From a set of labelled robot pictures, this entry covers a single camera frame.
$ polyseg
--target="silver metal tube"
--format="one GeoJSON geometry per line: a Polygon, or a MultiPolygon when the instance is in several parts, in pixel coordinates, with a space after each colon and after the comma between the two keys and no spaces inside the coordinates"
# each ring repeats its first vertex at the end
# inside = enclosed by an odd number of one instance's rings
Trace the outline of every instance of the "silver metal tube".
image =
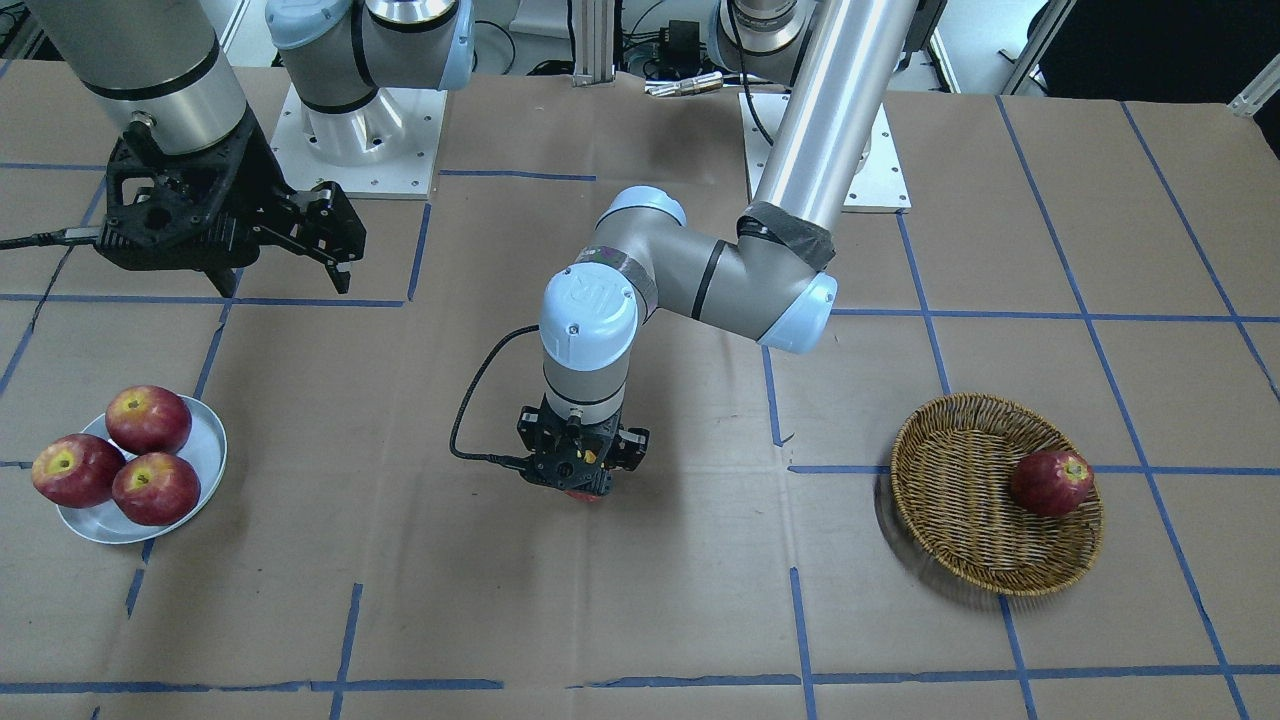
{"type": "Polygon", "coordinates": [[[573,3],[573,85],[613,82],[613,1],[573,3]]]}
{"type": "Polygon", "coordinates": [[[244,92],[196,0],[27,5],[116,127],[147,117],[164,152],[209,147],[244,115],[244,92]]]}
{"type": "Polygon", "coordinates": [[[914,0],[819,6],[755,200],[832,229],[915,13],[914,0]]]}

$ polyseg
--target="woven basket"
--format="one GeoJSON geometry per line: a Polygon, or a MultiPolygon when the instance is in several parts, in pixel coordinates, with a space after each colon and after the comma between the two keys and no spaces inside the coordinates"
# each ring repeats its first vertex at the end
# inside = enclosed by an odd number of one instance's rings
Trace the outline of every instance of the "woven basket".
{"type": "Polygon", "coordinates": [[[989,395],[938,397],[893,442],[893,503],[920,547],[979,588],[1038,597],[1079,580],[1102,548],[1097,486],[1062,518],[1014,503],[1009,480],[1039,450],[1078,452],[1047,420],[989,395]]]}

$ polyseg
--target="black tape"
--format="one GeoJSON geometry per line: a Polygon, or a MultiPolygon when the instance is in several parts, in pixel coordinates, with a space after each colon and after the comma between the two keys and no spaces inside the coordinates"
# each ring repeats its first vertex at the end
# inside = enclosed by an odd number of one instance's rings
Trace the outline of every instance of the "black tape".
{"type": "Polygon", "coordinates": [[[716,247],[712,250],[712,256],[707,259],[707,269],[703,270],[703,282],[698,283],[698,295],[694,297],[694,310],[689,314],[695,320],[703,316],[703,302],[707,300],[707,288],[712,284],[712,275],[716,274],[716,265],[719,264],[719,256],[721,252],[724,252],[726,245],[728,243],[723,240],[717,240],[716,247]]]}
{"type": "Polygon", "coordinates": [[[827,228],[759,200],[742,210],[742,217],[737,219],[737,236],[759,237],[786,246],[815,273],[826,270],[836,256],[836,246],[832,245],[827,228]]]}
{"type": "Polygon", "coordinates": [[[205,58],[201,61],[196,63],[196,67],[191,68],[189,70],[182,73],[180,76],[170,81],[161,82],[160,85],[122,90],[122,88],[101,87],[91,82],[83,82],[83,81],[81,82],[84,85],[84,87],[87,87],[91,92],[93,92],[93,95],[106,97],[108,100],[129,100],[129,101],[155,100],[156,97],[173,95],[179,90],[186,90],[196,85],[196,82],[198,82],[200,78],[209,74],[209,70],[214,69],[214,65],[218,64],[219,54],[221,54],[221,47],[218,46],[218,42],[215,40],[214,46],[209,49],[209,54],[205,55],[205,58]]]}

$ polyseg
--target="metal bracket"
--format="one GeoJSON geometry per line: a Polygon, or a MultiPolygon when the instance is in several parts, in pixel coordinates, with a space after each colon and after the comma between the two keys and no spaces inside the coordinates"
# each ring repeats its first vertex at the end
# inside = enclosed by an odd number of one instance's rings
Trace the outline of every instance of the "metal bracket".
{"type": "MultiPolygon", "coordinates": [[[[782,124],[782,114],[787,108],[788,95],[778,94],[753,94],[751,101],[755,111],[760,115],[760,124],[769,135],[776,135],[782,124]]],[[[755,120],[746,106],[746,96],[739,99],[742,110],[742,136],[746,141],[746,172],[750,182],[751,196],[760,184],[760,176],[764,174],[764,164],[769,159],[769,143],[760,137],[755,129],[755,120]]],[[[897,146],[893,143],[893,132],[888,127],[888,115],[884,106],[876,111],[876,122],[872,124],[870,147],[861,169],[854,176],[849,191],[845,193],[845,213],[897,213],[911,208],[911,195],[906,190],[906,178],[902,177],[902,167],[897,160],[897,146]]]]}
{"type": "Polygon", "coordinates": [[[349,197],[428,200],[440,146],[447,92],[439,90],[387,88],[404,109],[407,152],[370,165],[333,165],[310,147],[303,129],[302,101],[291,86],[271,136],[271,150],[293,187],[312,187],[337,181],[349,197]]]}
{"type": "Polygon", "coordinates": [[[1242,90],[1235,100],[1231,100],[1231,113],[1242,118],[1252,118],[1276,91],[1280,91],[1280,55],[1267,63],[1258,77],[1253,78],[1253,82],[1242,90]]]}

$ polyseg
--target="apple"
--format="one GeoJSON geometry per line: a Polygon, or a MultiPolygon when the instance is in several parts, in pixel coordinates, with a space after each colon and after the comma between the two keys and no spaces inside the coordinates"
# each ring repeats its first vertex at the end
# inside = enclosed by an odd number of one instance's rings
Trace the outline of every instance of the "apple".
{"type": "Polygon", "coordinates": [[[200,478],[182,457],[148,452],[129,460],[115,474],[111,500],[140,525],[172,525],[195,510],[200,478]]]}
{"type": "Polygon", "coordinates": [[[178,452],[191,436],[191,410],[163,387],[128,387],[106,406],[106,434],[134,455],[178,452]]]}
{"type": "Polygon", "coordinates": [[[1009,489],[1024,509],[1061,518],[1089,496],[1093,468],[1074,452],[1042,450],[1018,461],[1009,489]]]}
{"type": "Polygon", "coordinates": [[[63,507],[93,507],[111,500],[111,482],[124,455],[105,439],[74,433],[55,439],[31,464],[31,484],[63,507]]]}

